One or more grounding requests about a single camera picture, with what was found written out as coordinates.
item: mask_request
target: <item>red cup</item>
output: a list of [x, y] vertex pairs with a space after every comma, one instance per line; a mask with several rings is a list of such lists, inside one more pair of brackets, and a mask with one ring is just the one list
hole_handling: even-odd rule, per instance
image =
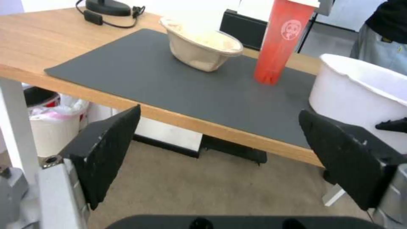
[[315, 7], [318, 0], [274, 1], [254, 72], [257, 81], [277, 83]]

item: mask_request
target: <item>table leg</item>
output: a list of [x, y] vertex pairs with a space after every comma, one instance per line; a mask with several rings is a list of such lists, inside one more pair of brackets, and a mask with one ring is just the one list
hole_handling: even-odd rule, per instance
[[34, 183], [39, 163], [20, 82], [0, 78], [0, 127], [13, 167]]
[[339, 186], [339, 184], [336, 184], [322, 197], [322, 201], [324, 202], [325, 206], [329, 207], [339, 198], [341, 198], [341, 196], [343, 196], [345, 193], [345, 190], [341, 186]]

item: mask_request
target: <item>power cord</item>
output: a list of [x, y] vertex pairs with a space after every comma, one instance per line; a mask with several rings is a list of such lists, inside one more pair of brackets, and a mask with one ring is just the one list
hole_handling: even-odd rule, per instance
[[145, 6], [143, 7], [133, 7], [133, 13], [131, 14], [132, 18], [134, 19], [134, 23], [131, 25], [116, 25], [110, 22], [106, 22], [105, 20], [103, 20], [102, 15], [94, 13], [92, 11], [89, 10], [84, 10], [81, 11], [81, 9], [78, 7], [79, 3], [81, 3], [83, 0], [78, 0], [75, 4], [76, 9], [84, 16], [85, 20], [93, 23], [93, 24], [97, 24], [97, 25], [110, 25], [116, 28], [122, 28], [122, 29], [129, 29], [129, 28], [133, 28], [134, 26], [136, 26], [137, 24], [137, 17], [142, 15], [144, 13], [144, 10], [146, 9]]

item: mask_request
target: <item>gray desk mat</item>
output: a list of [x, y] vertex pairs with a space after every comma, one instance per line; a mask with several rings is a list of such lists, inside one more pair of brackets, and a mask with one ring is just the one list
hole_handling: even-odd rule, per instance
[[233, 129], [309, 148], [298, 114], [314, 76], [286, 68], [276, 86], [253, 77], [256, 60], [231, 57], [206, 73], [177, 60], [165, 34], [143, 29], [48, 68], [59, 79]]

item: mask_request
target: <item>black shirt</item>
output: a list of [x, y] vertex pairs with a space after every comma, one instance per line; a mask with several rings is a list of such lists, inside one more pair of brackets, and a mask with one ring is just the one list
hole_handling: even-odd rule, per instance
[[407, 44], [407, 0], [382, 3], [366, 24], [382, 37]]

